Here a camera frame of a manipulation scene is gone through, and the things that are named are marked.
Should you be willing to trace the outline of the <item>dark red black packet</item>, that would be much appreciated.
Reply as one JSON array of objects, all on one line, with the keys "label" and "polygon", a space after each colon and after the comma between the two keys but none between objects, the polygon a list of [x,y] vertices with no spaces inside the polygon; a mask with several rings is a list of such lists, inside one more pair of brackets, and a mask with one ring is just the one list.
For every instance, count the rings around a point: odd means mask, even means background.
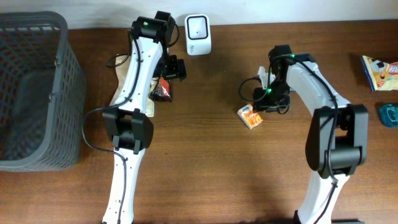
[{"label": "dark red black packet", "polygon": [[171,102],[172,101],[172,91],[170,87],[170,82],[164,78],[160,78],[153,91],[151,91],[149,98],[153,101],[159,102]]}]

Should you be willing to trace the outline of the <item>small orange packet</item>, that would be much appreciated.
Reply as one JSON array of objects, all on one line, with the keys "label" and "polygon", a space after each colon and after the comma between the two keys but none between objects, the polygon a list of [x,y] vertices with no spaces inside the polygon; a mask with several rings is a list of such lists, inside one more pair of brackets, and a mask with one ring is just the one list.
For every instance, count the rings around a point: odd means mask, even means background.
[{"label": "small orange packet", "polygon": [[237,114],[249,129],[255,128],[263,122],[259,114],[254,112],[252,104],[243,106]]}]

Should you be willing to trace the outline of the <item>beige kraft pouch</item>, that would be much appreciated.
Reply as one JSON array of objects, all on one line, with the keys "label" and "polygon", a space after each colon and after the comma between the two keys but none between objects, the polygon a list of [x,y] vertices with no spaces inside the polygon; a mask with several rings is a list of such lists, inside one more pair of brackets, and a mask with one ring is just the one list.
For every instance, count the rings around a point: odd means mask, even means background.
[{"label": "beige kraft pouch", "polygon": [[[115,104],[116,99],[122,92],[122,88],[124,86],[124,82],[127,77],[129,62],[130,62],[130,57],[128,57],[128,59],[122,65],[115,68],[116,76],[118,78],[118,87],[117,87],[116,91],[114,92],[114,95],[110,102],[110,105]],[[149,96],[147,96],[146,116],[152,118],[152,117],[154,117],[154,113],[155,113],[155,103],[149,98]]]}]

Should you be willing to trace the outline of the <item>yellow snack bag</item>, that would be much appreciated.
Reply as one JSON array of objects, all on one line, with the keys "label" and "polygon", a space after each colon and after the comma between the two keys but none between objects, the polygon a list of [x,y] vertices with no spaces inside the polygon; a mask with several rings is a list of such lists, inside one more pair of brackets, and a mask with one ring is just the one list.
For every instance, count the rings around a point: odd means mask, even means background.
[{"label": "yellow snack bag", "polygon": [[386,63],[363,55],[361,63],[371,91],[397,90],[397,62]]}]

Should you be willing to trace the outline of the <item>teal mouthwash bottle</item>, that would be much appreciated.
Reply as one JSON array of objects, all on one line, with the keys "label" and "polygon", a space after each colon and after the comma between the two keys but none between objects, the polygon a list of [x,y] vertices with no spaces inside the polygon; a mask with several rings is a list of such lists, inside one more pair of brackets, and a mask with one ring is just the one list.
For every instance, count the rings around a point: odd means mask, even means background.
[{"label": "teal mouthwash bottle", "polygon": [[382,105],[379,109],[381,121],[388,128],[397,127],[397,105]]}]

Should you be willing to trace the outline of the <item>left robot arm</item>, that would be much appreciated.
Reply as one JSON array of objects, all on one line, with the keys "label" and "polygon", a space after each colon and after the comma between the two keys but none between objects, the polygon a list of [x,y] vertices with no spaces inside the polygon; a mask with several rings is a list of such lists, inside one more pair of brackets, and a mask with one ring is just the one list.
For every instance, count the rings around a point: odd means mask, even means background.
[{"label": "left robot arm", "polygon": [[103,223],[133,223],[134,192],[141,160],[154,135],[146,115],[153,78],[184,80],[182,59],[169,54],[176,22],[171,13],[138,17],[131,27],[131,54],[126,81],[114,105],[103,111],[109,140],[114,147],[114,171]]}]

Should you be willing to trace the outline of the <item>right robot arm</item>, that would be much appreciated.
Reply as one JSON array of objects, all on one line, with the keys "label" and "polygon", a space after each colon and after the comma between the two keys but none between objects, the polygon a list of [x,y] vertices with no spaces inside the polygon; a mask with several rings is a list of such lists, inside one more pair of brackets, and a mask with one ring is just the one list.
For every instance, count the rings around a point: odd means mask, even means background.
[{"label": "right robot arm", "polygon": [[310,54],[276,45],[268,58],[268,71],[258,78],[262,87],[253,93],[253,110],[285,114],[295,91],[312,116],[305,145],[310,181],[292,221],[331,223],[341,189],[367,158],[368,110],[337,93]]}]

